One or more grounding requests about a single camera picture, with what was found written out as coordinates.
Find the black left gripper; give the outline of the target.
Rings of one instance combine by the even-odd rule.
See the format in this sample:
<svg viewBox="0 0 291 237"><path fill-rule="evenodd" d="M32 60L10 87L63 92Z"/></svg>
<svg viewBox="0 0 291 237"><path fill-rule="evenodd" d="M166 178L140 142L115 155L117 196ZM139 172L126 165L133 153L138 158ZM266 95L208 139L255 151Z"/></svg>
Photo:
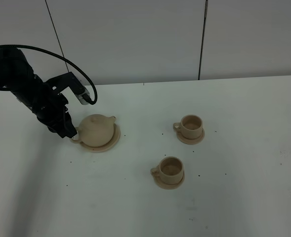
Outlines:
<svg viewBox="0 0 291 237"><path fill-rule="evenodd" d="M69 88L74 94L80 86L83 86L82 83L72 72L56 76L42 83L40 93L35 96L32 104L32 112L38 120L61 138L73 138L77 135L71 116L67 112L68 100L62 91Z"/></svg>

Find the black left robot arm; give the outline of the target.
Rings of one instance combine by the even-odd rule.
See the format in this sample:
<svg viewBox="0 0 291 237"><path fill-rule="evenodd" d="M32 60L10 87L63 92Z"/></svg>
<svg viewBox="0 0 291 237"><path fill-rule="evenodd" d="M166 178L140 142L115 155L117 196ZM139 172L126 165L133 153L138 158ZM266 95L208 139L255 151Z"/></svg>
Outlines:
<svg viewBox="0 0 291 237"><path fill-rule="evenodd" d="M73 138L77 131L66 108L68 100L61 93L67 87L76 96L84 93L84 86L73 73L44 82L34 74L21 50L0 49L0 90L8 89L51 132Z"/></svg>

